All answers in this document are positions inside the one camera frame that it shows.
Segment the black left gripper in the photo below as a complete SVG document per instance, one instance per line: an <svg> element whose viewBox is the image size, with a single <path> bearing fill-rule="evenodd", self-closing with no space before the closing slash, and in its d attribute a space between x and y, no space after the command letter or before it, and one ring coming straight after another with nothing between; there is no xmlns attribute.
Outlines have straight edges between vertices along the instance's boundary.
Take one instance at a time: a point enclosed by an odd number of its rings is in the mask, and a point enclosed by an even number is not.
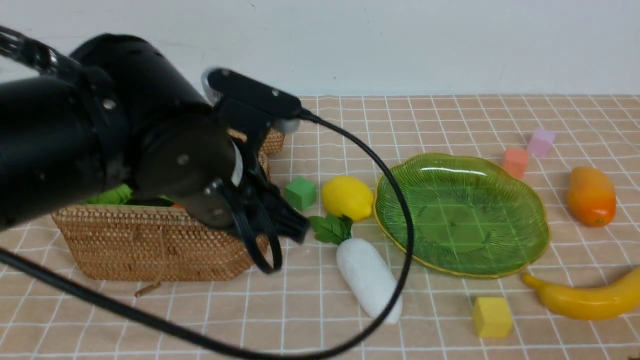
<svg viewBox="0 0 640 360"><path fill-rule="evenodd" d="M258 153L276 120L195 118L154 139L134 173L137 198L164 196L208 228L245 244L265 235L302 243L309 219L266 178Z"/></svg>

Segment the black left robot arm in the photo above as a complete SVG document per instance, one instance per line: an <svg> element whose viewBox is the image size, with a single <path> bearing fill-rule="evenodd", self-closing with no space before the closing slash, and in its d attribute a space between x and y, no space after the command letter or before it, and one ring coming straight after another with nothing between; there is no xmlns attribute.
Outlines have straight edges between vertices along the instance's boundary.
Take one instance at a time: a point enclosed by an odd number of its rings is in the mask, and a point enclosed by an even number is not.
<svg viewBox="0 0 640 360"><path fill-rule="evenodd" d="M258 152L292 132L299 98L229 68L196 90L157 48L105 33L71 54L1 28L1 55L37 71L1 85L1 228L126 184L164 196L245 244L302 243L310 221L266 179Z"/></svg>

